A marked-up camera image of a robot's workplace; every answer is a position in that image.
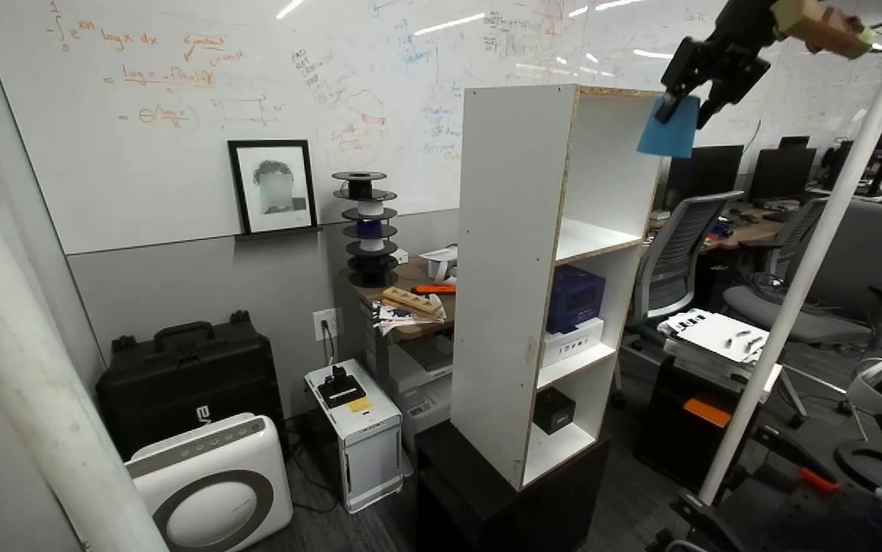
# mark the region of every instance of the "orange sticky note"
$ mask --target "orange sticky note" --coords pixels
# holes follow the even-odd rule
[[[350,402],[349,408],[352,409],[353,412],[368,411],[368,409],[373,408],[373,404],[368,398],[363,397],[361,399],[354,399],[354,401]]]
[[[733,417],[730,412],[721,411],[716,406],[707,405],[706,402],[700,401],[700,399],[689,399],[689,402],[686,402],[683,408],[686,409],[686,412],[695,413],[701,419],[705,419],[707,422],[713,423],[714,426],[721,428],[726,427]]]

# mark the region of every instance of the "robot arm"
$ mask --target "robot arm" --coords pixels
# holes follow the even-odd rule
[[[788,21],[793,15],[795,18],[802,15],[777,10],[776,4],[787,8],[792,3],[789,0],[728,0],[717,15],[713,33],[705,41],[695,41],[690,36],[683,38],[662,74],[665,95],[655,119],[667,123],[683,98],[707,81],[712,81],[713,87],[700,108],[697,129],[706,126],[710,117],[724,105],[741,101],[771,67],[769,62],[759,58],[760,50],[786,38],[779,29],[777,14],[783,13],[781,18],[787,15]],[[865,28],[856,18],[847,18],[832,8],[827,8],[825,13],[823,21],[801,25],[792,35],[809,41],[816,50],[825,49],[845,57],[858,57],[869,50],[871,45],[861,38]],[[851,34],[841,28],[847,21],[855,27]]]

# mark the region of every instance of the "mesh chair back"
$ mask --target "mesh chair back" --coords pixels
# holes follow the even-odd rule
[[[825,204],[828,200],[829,198],[819,198],[805,203],[795,213],[795,216],[785,223],[784,228],[781,229],[775,238],[775,241],[781,242],[784,245],[767,255],[764,270],[782,278],[786,277],[788,268],[798,254],[802,242],[812,234],[812,230],[815,229],[815,223],[818,223],[818,218],[822,216],[822,211],[825,210]]]
[[[641,259],[630,325],[686,307],[693,300],[696,260],[716,217],[744,192],[684,199],[655,235]]]
[[[853,200],[846,210],[808,297],[842,308],[871,326],[882,323],[882,303],[868,286],[882,284],[882,204]]]

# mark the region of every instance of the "white air purifier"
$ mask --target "white air purifier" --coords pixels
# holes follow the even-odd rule
[[[269,417],[210,423],[142,448],[126,467],[171,552],[234,552],[290,523]]]

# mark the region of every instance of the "white pole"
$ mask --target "white pole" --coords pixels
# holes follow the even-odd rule
[[[0,406],[84,549],[167,552],[93,402],[0,232]]]
[[[869,56],[882,54],[865,54]],[[853,63],[850,63],[850,70],[853,69]],[[805,249],[802,256],[802,262],[798,265],[798,272],[795,273],[795,279],[792,281],[791,287],[785,296],[785,301],[781,305],[781,311],[771,326],[771,334],[767,337],[767,343],[760,353],[760,359],[757,360],[757,366],[753,370],[750,381],[746,384],[744,394],[741,395],[741,401],[737,405],[734,417],[727,427],[727,432],[720,443],[720,450],[716,451],[716,457],[710,466],[710,472],[707,474],[706,481],[703,482],[703,488],[700,489],[700,500],[707,504],[713,503],[713,497],[716,496],[717,489],[720,489],[720,483],[723,481],[727,468],[730,465],[731,458],[734,457],[735,451],[744,436],[744,430],[750,422],[750,416],[757,405],[757,399],[760,398],[760,392],[767,382],[771,367],[777,363],[781,349],[788,341],[788,334],[792,331],[792,325],[795,324],[795,318],[805,303],[805,296],[808,294],[808,288],[812,286],[815,280],[815,274],[818,273],[818,267],[822,265],[822,259],[825,258],[826,251],[832,238],[839,229],[839,223],[843,220],[843,214],[853,199],[853,193],[857,188],[857,182],[864,172],[867,161],[873,152],[882,133],[882,83],[873,98],[871,108],[864,117],[864,122],[857,135],[857,139],[853,143],[853,149],[850,150],[843,164],[843,170],[840,171],[839,179],[832,191],[829,202],[819,218],[818,227],[812,234],[812,240]]]

